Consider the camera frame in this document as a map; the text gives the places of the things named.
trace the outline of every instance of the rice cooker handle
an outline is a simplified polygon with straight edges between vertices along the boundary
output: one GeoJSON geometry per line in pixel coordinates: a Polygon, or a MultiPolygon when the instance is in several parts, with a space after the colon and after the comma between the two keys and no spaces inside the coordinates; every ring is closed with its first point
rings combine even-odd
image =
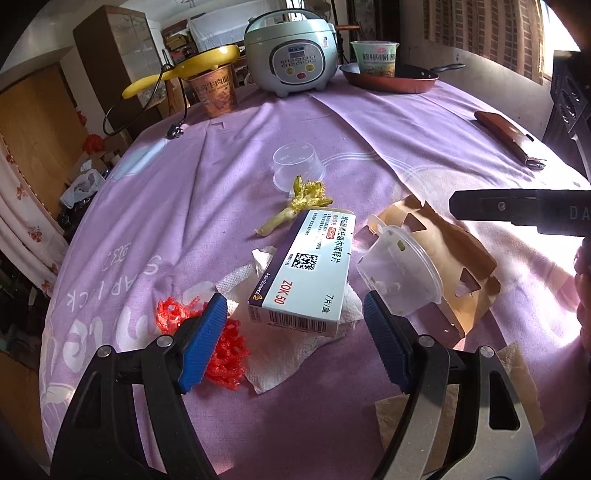
{"type": "Polygon", "coordinates": [[[244,34],[250,30],[257,30],[262,26],[266,26],[263,24],[263,20],[266,20],[269,17],[276,17],[280,14],[302,14],[308,20],[317,19],[317,20],[324,20],[320,15],[315,14],[314,12],[310,12],[309,10],[303,10],[301,8],[284,8],[283,10],[275,10],[274,12],[268,12],[266,14],[262,14],[256,18],[250,20],[244,34]]]}

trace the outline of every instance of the floral curtain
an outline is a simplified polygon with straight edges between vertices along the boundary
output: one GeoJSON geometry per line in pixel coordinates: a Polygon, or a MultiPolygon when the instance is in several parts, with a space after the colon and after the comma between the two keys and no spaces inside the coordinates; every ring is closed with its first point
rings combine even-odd
{"type": "Polygon", "coordinates": [[[0,134],[0,251],[48,296],[68,248],[62,234],[0,134]]]}

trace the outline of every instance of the pan handle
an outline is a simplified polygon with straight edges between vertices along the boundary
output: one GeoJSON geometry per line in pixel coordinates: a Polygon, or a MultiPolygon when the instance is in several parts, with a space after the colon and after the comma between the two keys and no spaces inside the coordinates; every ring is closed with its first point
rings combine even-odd
{"type": "Polygon", "coordinates": [[[464,68],[466,65],[463,63],[452,63],[451,65],[444,65],[443,67],[433,67],[431,69],[432,72],[441,73],[446,72],[448,70],[459,70],[464,68]]]}

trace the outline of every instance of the rice cooker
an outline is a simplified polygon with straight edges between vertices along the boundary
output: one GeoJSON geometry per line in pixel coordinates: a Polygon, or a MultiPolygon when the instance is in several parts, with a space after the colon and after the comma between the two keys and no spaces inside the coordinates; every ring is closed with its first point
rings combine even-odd
{"type": "Polygon", "coordinates": [[[279,97],[324,90],[336,73],[335,27],[308,10],[288,8],[252,19],[244,33],[244,45],[254,83],[279,97]],[[293,14],[305,20],[274,23],[274,18],[293,14]]]}

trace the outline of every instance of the cable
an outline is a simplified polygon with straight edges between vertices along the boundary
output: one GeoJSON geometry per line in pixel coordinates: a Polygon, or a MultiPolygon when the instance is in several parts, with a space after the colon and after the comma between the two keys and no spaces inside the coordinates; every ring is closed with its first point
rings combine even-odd
{"type": "Polygon", "coordinates": [[[185,94],[183,80],[181,78],[178,79],[178,84],[180,85],[181,92],[183,94],[183,104],[184,104],[185,111],[184,111],[183,119],[179,123],[170,125],[170,128],[168,129],[168,132],[166,133],[166,138],[168,138],[169,140],[172,140],[173,138],[178,138],[184,133],[183,129],[181,127],[183,126],[183,124],[187,120],[187,110],[188,110],[187,109],[187,96],[185,94]]]}
{"type": "MultiPolygon", "coordinates": [[[[108,131],[106,129],[107,119],[109,118],[109,114],[111,113],[111,110],[121,103],[122,98],[119,97],[119,101],[117,103],[114,103],[111,106],[111,108],[109,108],[109,110],[105,114],[105,118],[103,118],[103,133],[105,135],[107,135],[107,137],[112,137],[113,135],[117,135],[118,133],[121,133],[126,128],[130,127],[147,110],[147,106],[152,102],[154,95],[156,95],[156,91],[158,91],[158,87],[160,86],[160,82],[162,80],[162,75],[164,75],[164,72],[166,72],[167,70],[173,69],[173,68],[174,68],[174,66],[172,66],[170,63],[165,63],[164,65],[162,65],[162,68],[160,68],[160,75],[158,76],[158,80],[156,81],[156,86],[154,87],[154,90],[152,91],[152,95],[150,95],[150,99],[142,107],[141,112],[138,113],[138,115],[131,122],[129,122],[127,125],[125,125],[124,127],[114,130],[111,133],[108,133],[108,131]]],[[[183,119],[183,121],[186,120],[186,116],[187,116],[187,102],[185,101],[185,118],[183,119]]]]}

